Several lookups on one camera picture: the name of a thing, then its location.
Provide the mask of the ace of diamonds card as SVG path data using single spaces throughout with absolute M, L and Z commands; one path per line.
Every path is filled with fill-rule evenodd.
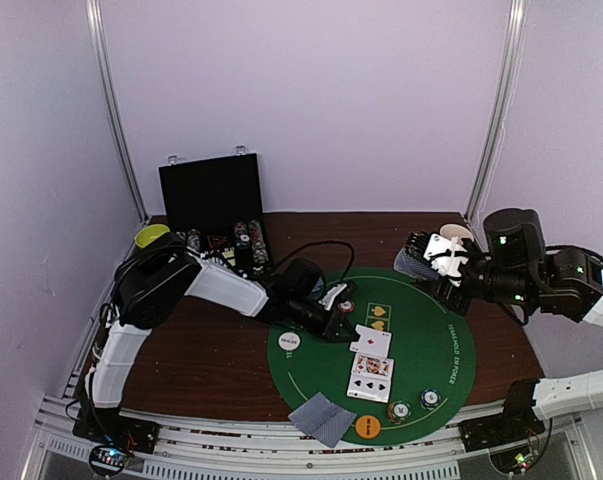
M 387 357 L 390 349 L 390 332 L 375 330 L 362 324 L 355 326 L 359 339 L 350 343 L 349 350 L 373 356 Z

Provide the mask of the king of diamonds card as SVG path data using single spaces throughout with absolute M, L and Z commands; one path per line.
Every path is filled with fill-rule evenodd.
M 358 353 L 353 361 L 352 373 L 370 378 L 389 379 L 392 376 L 394 360 Z

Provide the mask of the white dealer button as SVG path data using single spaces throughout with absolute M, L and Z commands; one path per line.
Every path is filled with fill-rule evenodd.
M 300 346 L 301 338 L 297 333 L 288 331 L 278 337 L 277 344 L 282 350 L 292 352 Z

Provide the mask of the deck of cards clear box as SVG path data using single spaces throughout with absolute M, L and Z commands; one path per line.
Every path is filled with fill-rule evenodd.
M 405 248 L 397 253 L 393 269 L 419 281 L 436 281 L 440 278 L 427 261 L 411 255 Z

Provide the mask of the three of spades card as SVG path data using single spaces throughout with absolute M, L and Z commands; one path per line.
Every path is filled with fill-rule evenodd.
M 346 395 L 350 398 L 387 403 L 390 398 L 391 381 L 353 373 L 350 376 Z

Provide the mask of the dealt playing cards blue back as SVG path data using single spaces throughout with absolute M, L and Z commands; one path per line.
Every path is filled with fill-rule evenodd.
M 328 448 L 334 448 L 348 431 L 357 414 L 339 406 L 323 410 L 317 418 L 311 436 Z

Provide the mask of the orange big blind button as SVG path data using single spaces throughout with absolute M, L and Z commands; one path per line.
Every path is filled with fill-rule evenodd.
M 381 433 L 380 420 L 373 415 L 362 415 L 355 422 L 356 434 L 366 440 L 377 438 Z

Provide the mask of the white patterned mug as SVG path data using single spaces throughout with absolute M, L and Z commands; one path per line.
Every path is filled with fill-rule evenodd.
M 473 233 L 460 224 L 445 224 L 439 230 L 439 235 L 442 238 L 449 240 L 453 244 L 462 245 L 465 241 L 475 242 Z

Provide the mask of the chip row in case right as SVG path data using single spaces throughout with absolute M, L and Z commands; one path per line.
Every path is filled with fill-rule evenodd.
M 242 268 L 260 268 L 271 262 L 269 247 L 259 220 L 237 222 L 233 226 L 235 257 Z

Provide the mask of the black poker chip case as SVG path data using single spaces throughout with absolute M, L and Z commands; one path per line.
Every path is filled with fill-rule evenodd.
M 272 264 L 264 225 L 259 159 L 245 153 L 174 163 L 158 169 L 170 229 L 185 237 L 190 248 L 221 265 L 257 277 Z M 242 268 L 235 257 L 233 226 L 259 220 L 271 262 Z

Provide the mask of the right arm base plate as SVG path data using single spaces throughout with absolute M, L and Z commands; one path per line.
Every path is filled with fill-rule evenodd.
M 459 424 L 467 452 L 490 449 L 525 440 L 530 432 L 545 432 L 544 422 L 534 415 L 499 413 L 462 421 Z

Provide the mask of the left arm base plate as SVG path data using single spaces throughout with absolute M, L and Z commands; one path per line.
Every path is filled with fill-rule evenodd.
M 78 420 L 72 433 L 99 444 L 114 445 L 131 453 L 152 454 L 160 426 L 156 422 L 117 416 L 113 421 L 86 417 Z

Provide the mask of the right aluminium frame post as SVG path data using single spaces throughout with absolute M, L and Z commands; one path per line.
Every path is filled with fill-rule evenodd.
M 496 94 L 479 167 L 465 212 L 466 222 L 472 229 L 477 229 L 480 225 L 480 217 L 485 209 L 505 139 L 505 120 L 516 88 L 527 7 L 528 2 L 525 0 L 510 2 Z

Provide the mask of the aluminium frame post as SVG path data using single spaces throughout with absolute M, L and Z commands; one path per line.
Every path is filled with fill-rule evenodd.
M 465 212 L 466 222 L 472 229 L 477 229 L 480 225 L 480 217 L 485 209 L 505 139 L 505 120 L 516 88 L 527 7 L 528 2 L 525 0 L 510 2 L 496 94 L 479 167 Z
M 109 127 L 113 136 L 117 158 L 121 165 L 124 180 L 137 217 L 141 223 L 145 223 L 148 221 L 149 217 L 142 198 L 139 183 L 134 172 L 127 140 L 125 137 L 108 53 L 101 2 L 99 0 L 87 0 L 85 2 L 85 6 L 88 28 L 97 61 Z

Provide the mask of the left aluminium frame post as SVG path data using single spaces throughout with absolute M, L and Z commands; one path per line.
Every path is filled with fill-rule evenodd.
M 141 223 L 145 223 L 148 221 L 149 217 L 142 198 L 139 183 L 134 172 L 127 140 L 125 137 L 108 53 L 101 2 L 99 0 L 87 0 L 85 2 L 85 6 L 88 28 L 97 61 L 109 127 L 113 136 L 117 158 L 121 165 L 124 180 L 137 217 Z

